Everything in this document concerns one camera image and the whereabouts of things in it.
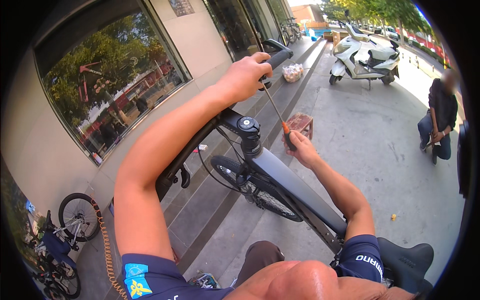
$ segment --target navy shirt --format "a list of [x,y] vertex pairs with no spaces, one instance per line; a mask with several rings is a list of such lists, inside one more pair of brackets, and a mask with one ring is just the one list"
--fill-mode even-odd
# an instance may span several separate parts
[[[122,260],[128,299],[220,300],[233,291],[233,288],[192,286],[169,259],[145,254],[125,254]],[[380,282],[383,265],[377,238],[364,234],[347,240],[335,270],[339,277],[353,276]]]

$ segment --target pavement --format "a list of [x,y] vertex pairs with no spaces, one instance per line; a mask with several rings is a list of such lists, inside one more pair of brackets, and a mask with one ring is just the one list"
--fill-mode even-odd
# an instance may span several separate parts
[[[355,59],[368,58],[368,49],[365,44]],[[432,245],[434,260],[425,278],[435,284],[457,240],[464,206],[456,175],[461,118],[457,117],[451,133],[452,157],[439,159],[433,166],[431,149],[427,153],[419,150],[417,130],[417,122],[427,111],[432,78],[402,59],[400,79],[390,85],[376,80],[369,90],[367,80],[350,78],[330,85],[329,71],[335,60],[327,48],[292,115],[302,112],[314,118],[313,145],[332,168],[364,193],[377,236],[406,248]],[[279,129],[270,151],[334,207],[314,174],[284,153],[280,136]],[[392,214],[397,215],[396,221],[391,220]],[[241,197],[183,275],[189,279],[203,270],[228,287],[241,269],[246,250],[258,240],[275,243],[287,260],[315,259],[328,264],[333,259],[307,224],[261,210]]]

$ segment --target black grip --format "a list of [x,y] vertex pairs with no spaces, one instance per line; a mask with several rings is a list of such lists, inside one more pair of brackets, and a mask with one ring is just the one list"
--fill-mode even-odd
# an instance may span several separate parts
[[273,70],[289,58],[290,58],[290,52],[288,52],[287,50],[281,50],[266,62],[268,62],[272,66],[272,70]]
[[292,141],[290,140],[290,134],[292,132],[289,132],[289,133],[285,133],[284,136],[285,136],[285,142],[287,143],[287,146],[288,148],[291,150],[291,151],[297,151],[297,148],[295,147],[295,145],[292,143]]

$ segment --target wooden stool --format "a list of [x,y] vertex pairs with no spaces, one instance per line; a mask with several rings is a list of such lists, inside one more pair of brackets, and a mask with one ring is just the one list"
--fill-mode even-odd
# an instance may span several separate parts
[[287,121],[287,126],[291,130],[303,133],[309,139],[313,137],[313,117],[297,112]]

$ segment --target electric scooter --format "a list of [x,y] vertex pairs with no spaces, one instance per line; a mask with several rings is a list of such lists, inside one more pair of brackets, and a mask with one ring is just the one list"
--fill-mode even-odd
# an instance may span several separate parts
[[[344,24],[349,36],[342,39],[333,49],[333,55],[338,58],[330,71],[330,84],[340,81],[345,73],[352,79],[367,79],[369,86],[371,80],[380,78],[384,84],[390,84],[398,78],[398,63],[400,62],[400,51],[398,44],[392,40],[392,47],[378,46],[372,41],[369,35],[364,34],[357,28],[350,25],[350,22]],[[355,61],[354,56],[361,48],[361,42],[371,42],[376,47],[370,49],[370,55],[367,62]]]

